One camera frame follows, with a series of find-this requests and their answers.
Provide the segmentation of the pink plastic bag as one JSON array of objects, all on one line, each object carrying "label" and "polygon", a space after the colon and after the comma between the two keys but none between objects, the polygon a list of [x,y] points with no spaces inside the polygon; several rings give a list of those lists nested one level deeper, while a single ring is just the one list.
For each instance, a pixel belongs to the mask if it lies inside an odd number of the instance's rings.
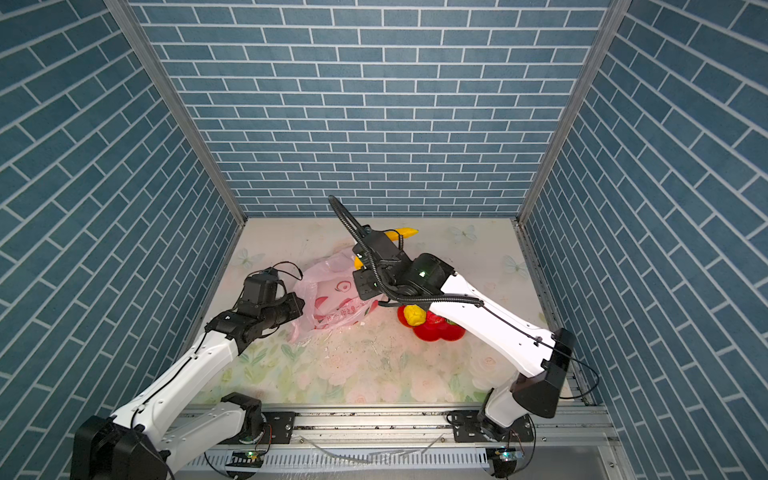
[{"label": "pink plastic bag", "polygon": [[290,323],[291,343],[301,343],[325,330],[362,321],[378,306],[382,295],[359,296],[353,273],[356,257],[351,248],[340,250],[310,266],[293,292],[305,302],[302,315]]}]

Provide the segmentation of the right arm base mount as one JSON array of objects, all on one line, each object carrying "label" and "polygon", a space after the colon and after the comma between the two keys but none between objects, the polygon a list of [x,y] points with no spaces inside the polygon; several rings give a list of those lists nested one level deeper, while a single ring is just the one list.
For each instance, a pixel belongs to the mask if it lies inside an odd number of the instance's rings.
[{"label": "right arm base mount", "polygon": [[524,415],[510,427],[500,427],[488,420],[478,410],[451,410],[445,420],[457,443],[479,442],[532,442],[535,439],[533,423]]}]

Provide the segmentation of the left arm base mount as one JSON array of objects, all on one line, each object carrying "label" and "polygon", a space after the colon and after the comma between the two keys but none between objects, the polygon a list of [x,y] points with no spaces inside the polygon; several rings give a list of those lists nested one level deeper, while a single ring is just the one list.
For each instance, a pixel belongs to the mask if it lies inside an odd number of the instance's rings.
[{"label": "left arm base mount", "polygon": [[262,401],[242,393],[230,393],[221,398],[223,403],[237,405],[245,414],[235,434],[223,444],[289,444],[297,413],[263,409]]}]

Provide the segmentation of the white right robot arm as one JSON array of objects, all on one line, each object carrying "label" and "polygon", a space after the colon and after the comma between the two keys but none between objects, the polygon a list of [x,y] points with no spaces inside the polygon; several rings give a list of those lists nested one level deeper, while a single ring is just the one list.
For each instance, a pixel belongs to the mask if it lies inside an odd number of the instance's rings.
[{"label": "white right robot arm", "polygon": [[485,422],[508,428],[524,415],[552,418],[561,400],[574,338],[552,332],[513,314],[482,294],[450,264],[423,253],[412,260],[390,231],[370,226],[349,229],[362,267],[353,274],[360,296],[383,294],[418,306],[459,325],[482,340],[517,371],[491,389],[481,411]]}]

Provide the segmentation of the yellow fake banana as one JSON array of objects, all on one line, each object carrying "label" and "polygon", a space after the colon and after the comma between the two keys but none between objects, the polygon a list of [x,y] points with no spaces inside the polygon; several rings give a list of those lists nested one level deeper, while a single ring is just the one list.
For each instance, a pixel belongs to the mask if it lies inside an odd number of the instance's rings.
[{"label": "yellow fake banana", "polygon": [[419,231],[413,228],[403,227],[397,229],[387,229],[384,230],[384,233],[391,241],[397,243],[400,239],[407,239],[417,235]]}]

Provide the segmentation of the red fake strawberry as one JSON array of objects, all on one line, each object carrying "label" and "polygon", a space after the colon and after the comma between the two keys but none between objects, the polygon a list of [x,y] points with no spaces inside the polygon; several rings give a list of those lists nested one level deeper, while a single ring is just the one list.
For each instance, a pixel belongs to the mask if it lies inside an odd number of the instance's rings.
[{"label": "red fake strawberry", "polygon": [[423,326],[429,330],[443,330],[446,326],[446,319],[428,311]]}]

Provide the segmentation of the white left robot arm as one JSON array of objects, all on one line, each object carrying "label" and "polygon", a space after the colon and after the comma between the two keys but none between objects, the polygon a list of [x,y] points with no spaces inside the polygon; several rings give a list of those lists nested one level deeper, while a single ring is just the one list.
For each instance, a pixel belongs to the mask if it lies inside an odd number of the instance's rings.
[{"label": "white left robot arm", "polygon": [[198,392],[267,331],[300,318],[294,293],[245,312],[214,317],[183,358],[107,417],[92,416],[76,431],[73,479],[172,479],[224,440],[260,441],[267,429],[260,400],[230,393],[207,413],[171,426]]}]

